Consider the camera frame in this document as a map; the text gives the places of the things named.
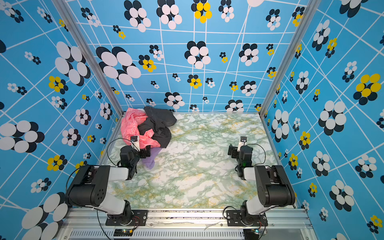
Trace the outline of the purple printed cloth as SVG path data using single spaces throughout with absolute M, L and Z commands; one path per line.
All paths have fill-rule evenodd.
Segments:
M 155 158 L 160 153 L 161 150 L 162 148 L 151 148 L 150 150 L 151 155 L 149 157 L 142 159 L 142 163 L 147 169 L 151 170 L 155 166 Z

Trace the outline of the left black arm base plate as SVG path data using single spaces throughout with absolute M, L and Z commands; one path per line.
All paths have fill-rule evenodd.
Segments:
M 131 212 L 127 215 L 107 215 L 106 226 L 145 226 L 148 218 L 148 212 L 148 210 L 131 210 Z

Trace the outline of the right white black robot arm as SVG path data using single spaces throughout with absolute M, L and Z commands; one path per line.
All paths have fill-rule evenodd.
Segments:
M 296 198 L 293 187 L 281 165 L 253 165 L 253 148 L 229 145 L 228 155 L 237 160 L 235 171 L 240 179 L 256 183 L 257 196 L 244 201 L 241 216 L 258 217 L 276 207 L 293 206 Z

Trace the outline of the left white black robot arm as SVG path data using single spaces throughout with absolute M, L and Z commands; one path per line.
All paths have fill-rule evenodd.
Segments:
M 95 208 L 108 217 L 130 221 L 134 214 L 129 201 L 118 199 L 107 192 L 109 182 L 129 181 L 137 173 L 139 160 L 151 156 L 151 148 L 137 151 L 132 146 L 120 150 L 120 161 L 113 167 L 81 166 L 71 184 L 66 187 L 68 203 L 76 207 Z

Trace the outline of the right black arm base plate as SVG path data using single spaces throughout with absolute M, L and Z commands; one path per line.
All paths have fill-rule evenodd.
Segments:
M 225 210 L 223 217 L 229 227 L 253 227 L 261 228 L 268 226 L 266 215 L 249 215 L 240 210 Z

